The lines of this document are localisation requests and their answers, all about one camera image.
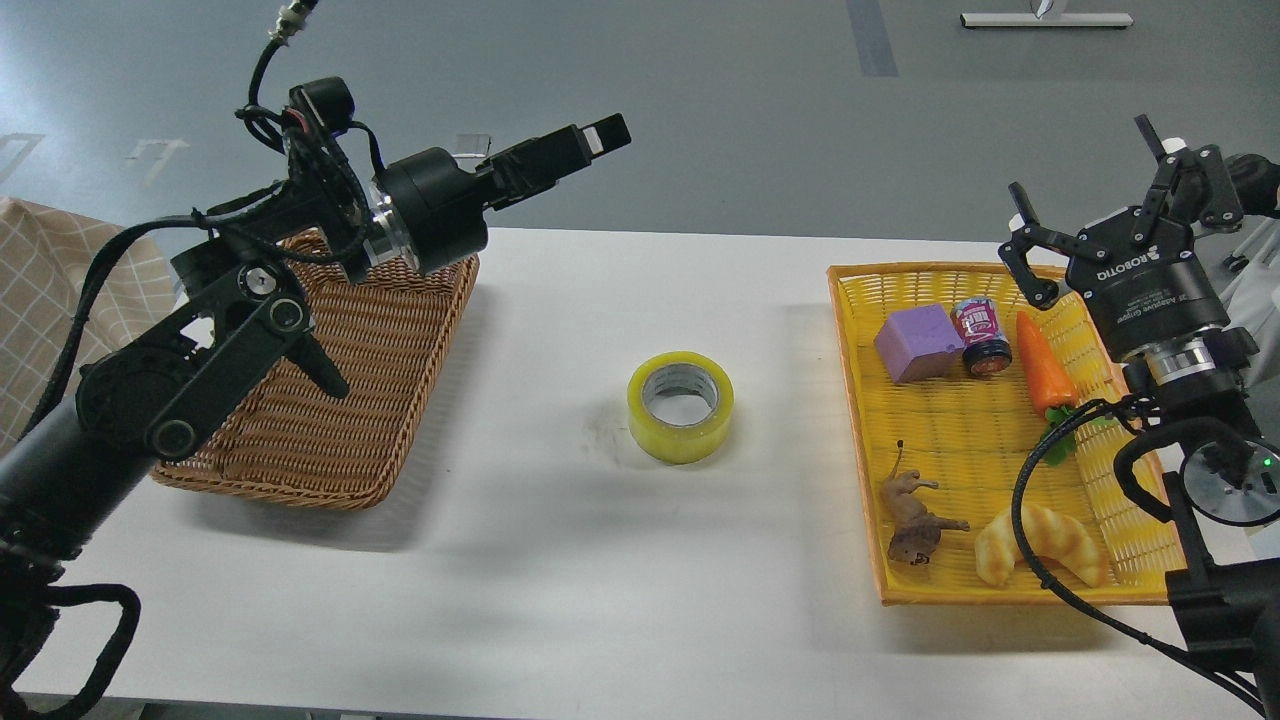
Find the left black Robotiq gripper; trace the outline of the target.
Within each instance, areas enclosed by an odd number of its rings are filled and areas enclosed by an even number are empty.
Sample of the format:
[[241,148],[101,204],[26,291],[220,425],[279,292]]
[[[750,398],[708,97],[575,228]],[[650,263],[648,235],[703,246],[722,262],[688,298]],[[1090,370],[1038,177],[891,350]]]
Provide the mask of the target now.
[[631,143],[620,113],[527,138],[460,168],[444,149],[394,161],[372,179],[372,265],[402,260],[429,275],[486,247],[484,209],[500,210],[547,192],[598,158]]

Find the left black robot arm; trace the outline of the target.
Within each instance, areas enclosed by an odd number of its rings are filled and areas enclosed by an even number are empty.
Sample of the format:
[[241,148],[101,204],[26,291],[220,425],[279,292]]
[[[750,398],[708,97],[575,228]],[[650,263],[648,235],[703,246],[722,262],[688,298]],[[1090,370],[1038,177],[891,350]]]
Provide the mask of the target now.
[[[280,361],[334,398],[348,382],[315,336],[314,311],[292,263],[337,266],[351,284],[402,260],[428,274],[480,252],[483,214],[522,202],[630,143],[621,114],[566,126],[462,169],[443,149],[357,179],[338,138],[356,127],[338,77],[292,88],[280,111],[251,102],[239,117],[276,128],[288,177],[216,211],[166,217],[118,233],[90,264],[47,396],[3,460],[3,716],[32,719],[17,678],[51,635],[60,611],[120,610],[84,685],[50,719],[83,717],[105,694],[140,625],[141,602],[123,584],[64,585],[60,577],[143,475],[196,454]],[[174,258],[187,299],[63,391],[79,334],[109,272],[155,229],[205,231]]]

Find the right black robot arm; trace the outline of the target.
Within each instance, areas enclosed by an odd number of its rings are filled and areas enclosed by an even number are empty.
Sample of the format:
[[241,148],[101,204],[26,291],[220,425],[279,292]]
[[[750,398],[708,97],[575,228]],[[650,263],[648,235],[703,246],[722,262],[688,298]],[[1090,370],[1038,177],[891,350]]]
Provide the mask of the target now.
[[[1192,149],[1161,138],[1144,115],[1135,126],[1156,161],[1135,206],[1069,234],[1041,223],[1019,183],[1009,187],[1018,215],[998,255],[1018,288],[1041,311],[1078,293],[1129,387],[1121,398],[1084,402],[1030,451],[1012,488],[1012,539],[1041,585],[1068,606],[1275,719],[1277,561],[1216,562],[1198,518],[1226,527],[1275,521],[1277,447],[1245,404],[1242,373],[1258,346],[1248,329],[1231,325],[1194,250],[1201,237],[1238,232],[1248,215],[1272,214],[1275,201],[1239,193],[1216,145]],[[1187,565],[1169,571],[1165,583],[1183,648],[1110,618],[1066,588],[1025,532],[1023,500],[1042,457],[1106,416],[1132,434],[1112,461],[1121,492],[1178,530]]]

